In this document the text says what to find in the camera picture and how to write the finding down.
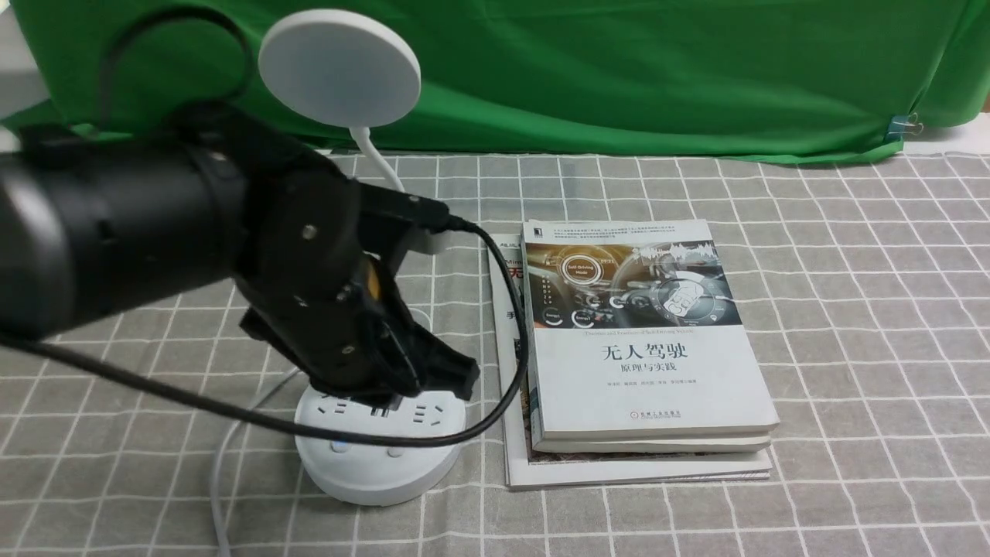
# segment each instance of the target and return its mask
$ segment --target white cable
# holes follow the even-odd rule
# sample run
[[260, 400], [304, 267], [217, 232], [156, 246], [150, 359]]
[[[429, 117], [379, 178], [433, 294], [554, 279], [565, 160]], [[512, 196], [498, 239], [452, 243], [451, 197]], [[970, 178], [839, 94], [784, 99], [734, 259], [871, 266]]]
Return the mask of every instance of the white cable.
[[405, 191], [406, 188], [402, 185], [402, 180], [395, 173], [395, 169], [386, 161], [381, 153], [375, 148], [374, 144], [371, 143], [371, 130], [368, 128], [350, 128], [350, 137], [354, 139], [357, 143], [357, 147], [361, 149], [361, 152], [371, 159], [371, 162], [378, 168], [381, 175], [385, 178], [385, 181], [392, 186], [396, 191]]
[[[282, 374], [274, 385], [255, 397], [247, 405], [247, 409], [256, 410], [276, 392], [285, 387], [285, 384], [289, 383], [289, 380], [296, 377], [298, 373], [299, 369], [297, 368]], [[231, 424], [224, 440], [217, 447], [217, 453], [213, 456], [213, 469], [210, 471], [210, 513], [213, 514], [213, 529], [217, 533], [217, 546], [220, 550], [219, 557], [231, 557], [231, 540], [227, 538], [227, 528], [224, 526], [226, 520], [223, 509], [220, 506], [220, 469], [224, 464], [224, 453], [227, 451], [227, 446], [231, 444], [231, 440], [234, 439], [234, 435], [237, 434], [238, 429], [242, 425], [244, 425], [242, 421], [235, 421]]]

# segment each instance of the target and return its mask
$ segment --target black cylindrical motor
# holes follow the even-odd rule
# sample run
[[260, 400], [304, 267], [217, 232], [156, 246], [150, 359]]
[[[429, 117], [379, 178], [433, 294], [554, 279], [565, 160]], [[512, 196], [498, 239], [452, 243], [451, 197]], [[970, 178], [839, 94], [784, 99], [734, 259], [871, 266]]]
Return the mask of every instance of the black cylindrical motor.
[[231, 274], [247, 184], [223, 155], [60, 139], [0, 156], [0, 330], [42, 338]]

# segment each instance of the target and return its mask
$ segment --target binder clip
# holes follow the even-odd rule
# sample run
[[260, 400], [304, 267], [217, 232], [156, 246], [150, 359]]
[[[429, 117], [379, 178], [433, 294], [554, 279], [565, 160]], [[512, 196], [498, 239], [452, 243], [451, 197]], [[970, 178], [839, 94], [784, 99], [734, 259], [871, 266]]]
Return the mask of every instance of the binder clip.
[[894, 116], [887, 126], [886, 142], [895, 142], [904, 139], [904, 136], [917, 136], [925, 131], [925, 124], [918, 121], [918, 113], [913, 112], [907, 116]]

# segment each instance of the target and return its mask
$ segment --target publisher logo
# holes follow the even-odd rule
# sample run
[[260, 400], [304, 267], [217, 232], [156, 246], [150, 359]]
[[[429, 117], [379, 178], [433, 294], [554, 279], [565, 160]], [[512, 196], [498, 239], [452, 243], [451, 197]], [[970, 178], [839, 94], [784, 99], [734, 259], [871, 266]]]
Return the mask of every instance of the publisher logo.
[[680, 410], [643, 410], [640, 412], [630, 412], [632, 419], [676, 419], [680, 417]]

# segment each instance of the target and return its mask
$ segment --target white lamp head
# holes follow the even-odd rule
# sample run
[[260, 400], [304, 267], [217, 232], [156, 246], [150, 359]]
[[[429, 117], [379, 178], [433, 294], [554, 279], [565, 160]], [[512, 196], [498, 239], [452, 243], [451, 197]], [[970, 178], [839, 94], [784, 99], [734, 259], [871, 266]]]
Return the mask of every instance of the white lamp head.
[[268, 90], [311, 120], [374, 128], [399, 120], [420, 98], [413, 50], [381, 23], [344, 10], [308, 10], [280, 20], [261, 43]]

